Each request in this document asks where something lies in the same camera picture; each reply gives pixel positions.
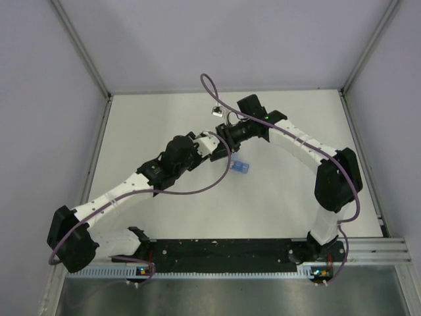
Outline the blue pill organizer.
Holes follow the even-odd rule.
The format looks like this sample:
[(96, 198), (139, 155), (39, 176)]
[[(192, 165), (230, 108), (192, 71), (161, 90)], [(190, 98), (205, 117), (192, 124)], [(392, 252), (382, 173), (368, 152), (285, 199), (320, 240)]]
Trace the blue pill organizer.
[(233, 153), (230, 161), (230, 169), (241, 174), (247, 174), (250, 169), (250, 164), (242, 161), (238, 154)]

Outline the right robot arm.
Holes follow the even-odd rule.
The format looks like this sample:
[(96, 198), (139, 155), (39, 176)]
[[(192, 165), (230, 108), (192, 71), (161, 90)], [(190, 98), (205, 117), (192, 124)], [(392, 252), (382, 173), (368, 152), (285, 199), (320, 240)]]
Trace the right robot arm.
[(307, 253), (314, 260), (323, 260), (337, 240), (345, 208), (359, 202), (362, 178), (355, 152), (315, 140), (283, 113), (267, 112), (255, 94), (239, 100), (237, 105), (242, 118), (235, 124), (224, 122), (215, 128), (227, 144), (218, 146), (211, 159), (239, 151), (241, 143), (251, 138), (262, 138), (307, 166), (315, 175), (314, 196), (318, 202), (315, 222), (307, 234)]

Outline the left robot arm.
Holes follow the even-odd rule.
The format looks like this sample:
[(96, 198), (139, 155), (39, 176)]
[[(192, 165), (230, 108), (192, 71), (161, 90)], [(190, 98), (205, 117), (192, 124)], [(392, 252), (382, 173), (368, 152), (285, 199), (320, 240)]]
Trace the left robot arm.
[(111, 224), (141, 201), (158, 194), (174, 195), (169, 188), (175, 181), (215, 153), (230, 158), (232, 151), (214, 132), (175, 136), (157, 158), (142, 164), (118, 186), (73, 209), (60, 207), (47, 236), (52, 249), (48, 264), (62, 263), (75, 273), (93, 261), (144, 260), (149, 253), (144, 232), (134, 226), (117, 231)]

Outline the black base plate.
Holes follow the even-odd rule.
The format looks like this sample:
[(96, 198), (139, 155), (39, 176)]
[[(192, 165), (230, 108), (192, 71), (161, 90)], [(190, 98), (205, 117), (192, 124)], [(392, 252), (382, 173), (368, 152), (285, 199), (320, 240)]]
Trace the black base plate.
[(302, 239), (159, 239), (140, 245), (133, 259), (152, 262), (164, 272), (291, 271), (302, 263), (339, 263), (341, 241), (314, 246)]

